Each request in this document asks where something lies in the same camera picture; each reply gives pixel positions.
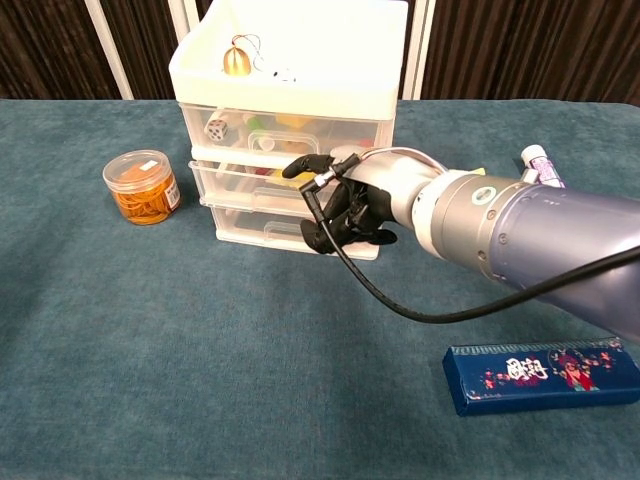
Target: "robotic arm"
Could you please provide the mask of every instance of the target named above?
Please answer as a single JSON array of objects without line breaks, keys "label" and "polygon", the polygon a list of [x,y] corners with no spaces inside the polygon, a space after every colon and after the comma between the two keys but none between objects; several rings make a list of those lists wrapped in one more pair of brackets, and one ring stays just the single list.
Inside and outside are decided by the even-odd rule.
[{"label": "robotic arm", "polygon": [[[449,323],[540,297],[640,343],[640,202],[449,170],[422,152],[396,147],[340,147],[330,156],[300,157],[283,176],[303,171],[318,173],[300,188],[316,220],[301,224],[306,243],[318,253],[338,253],[394,311]],[[322,208],[315,192],[334,178],[340,183]],[[442,316],[394,304],[341,251],[354,242],[394,243],[395,235],[380,229],[384,222],[413,230],[430,254],[519,293],[489,308]]]}]

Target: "teal tablecloth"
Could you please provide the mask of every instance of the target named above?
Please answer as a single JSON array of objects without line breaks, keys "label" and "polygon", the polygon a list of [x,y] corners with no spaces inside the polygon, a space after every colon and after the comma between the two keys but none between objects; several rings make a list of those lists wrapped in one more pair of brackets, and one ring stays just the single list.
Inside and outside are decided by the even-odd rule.
[{"label": "teal tablecloth", "polygon": [[[395,144],[516,177],[531,143],[566,183],[639,196],[640,110],[400,103]],[[102,167],[162,150],[184,205],[124,221]],[[217,241],[174,102],[0,101],[0,477],[638,478],[640,405],[456,416],[451,344],[607,336],[529,302],[452,326],[385,310],[336,258]],[[432,312],[507,293],[410,232],[360,262]],[[629,346],[640,358],[637,346]]]}]

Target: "white plastic drawer unit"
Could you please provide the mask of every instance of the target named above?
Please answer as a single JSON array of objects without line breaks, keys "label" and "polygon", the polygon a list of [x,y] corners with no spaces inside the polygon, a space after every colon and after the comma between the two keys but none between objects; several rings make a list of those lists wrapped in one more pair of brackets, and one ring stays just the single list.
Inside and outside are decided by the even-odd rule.
[{"label": "white plastic drawer unit", "polygon": [[[342,144],[390,146],[406,19],[390,0],[216,0],[169,65],[193,158],[283,168]],[[224,71],[232,40],[248,75]]]},{"label": "white plastic drawer unit", "polygon": [[[287,180],[280,171],[197,160],[189,163],[200,203],[211,208],[218,239],[313,253],[302,238],[300,221],[313,219],[298,187],[307,179]],[[324,206],[332,186],[320,192]],[[349,245],[353,258],[373,260],[379,247]]]}]

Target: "blue box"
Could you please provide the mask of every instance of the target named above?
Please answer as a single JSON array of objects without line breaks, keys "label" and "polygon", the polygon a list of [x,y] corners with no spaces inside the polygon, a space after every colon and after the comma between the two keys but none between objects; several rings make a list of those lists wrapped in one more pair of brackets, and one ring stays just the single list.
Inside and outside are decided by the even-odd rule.
[{"label": "blue box", "polygon": [[460,416],[640,399],[640,370],[616,337],[452,346],[442,363]]}]

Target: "brass bell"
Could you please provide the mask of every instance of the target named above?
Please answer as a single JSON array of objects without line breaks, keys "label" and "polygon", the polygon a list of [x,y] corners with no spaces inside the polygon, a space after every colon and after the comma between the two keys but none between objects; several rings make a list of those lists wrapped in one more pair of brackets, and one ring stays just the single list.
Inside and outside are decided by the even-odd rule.
[{"label": "brass bell", "polygon": [[224,71],[236,77],[249,75],[251,73],[249,55],[234,45],[224,54]]}]

